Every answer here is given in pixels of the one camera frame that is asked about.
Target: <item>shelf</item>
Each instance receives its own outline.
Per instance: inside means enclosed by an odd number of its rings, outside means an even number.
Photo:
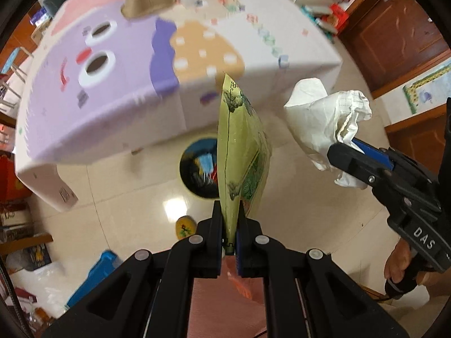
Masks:
[[[14,241],[0,244],[0,255],[10,254],[17,250],[29,248],[40,244],[51,243],[53,238],[50,234],[38,234],[32,237],[25,237]]]

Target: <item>black cable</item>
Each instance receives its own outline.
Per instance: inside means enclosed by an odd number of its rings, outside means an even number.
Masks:
[[[257,334],[254,338],[259,338],[259,337],[261,337],[263,334],[266,334],[267,332],[268,332],[268,331],[265,330],[264,332],[261,332],[261,333]]]
[[[19,299],[17,299],[16,292],[14,290],[14,285],[11,281],[10,275],[8,274],[8,270],[3,263],[3,259],[0,256],[0,273],[3,277],[3,280],[5,281],[5,287],[8,291],[8,294],[11,296],[11,300],[13,302],[13,308],[16,313],[17,319],[19,320],[19,323],[22,327],[22,329],[25,331],[25,333],[30,337],[33,338],[33,332],[30,329],[30,326],[28,325],[28,322],[25,319],[25,316],[23,315],[22,308],[19,303]]]

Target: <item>cartoon eye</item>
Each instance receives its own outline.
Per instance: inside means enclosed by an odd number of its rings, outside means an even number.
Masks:
[[[112,51],[100,51],[86,61],[78,82],[83,88],[90,88],[105,80],[116,64],[116,56]]]
[[[85,43],[89,47],[95,46],[111,37],[116,29],[117,23],[114,20],[105,21],[91,30],[86,36]]]

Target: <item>yellow round object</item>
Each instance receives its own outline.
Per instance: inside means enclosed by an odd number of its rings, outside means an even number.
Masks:
[[[177,239],[182,240],[196,233],[197,223],[191,216],[182,216],[175,223]]]
[[[14,182],[14,186],[17,190],[25,188],[25,186],[19,179],[16,179],[16,181]]]

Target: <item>human hand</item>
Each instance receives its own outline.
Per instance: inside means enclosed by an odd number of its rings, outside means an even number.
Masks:
[[[384,277],[392,279],[393,283],[399,283],[404,278],[406,268],[412,261],[412,252],[409,243],[404,239],[400,239],[396,244],[394,250],[390,254],[385,263]],[[450,291],[447,282],[451,277],[451,270],[444,274],[437,272],[419,272],[416,276],[416,283],[418,285],[426,286],[429,294],[433,292],[434,295],[448,294]]]

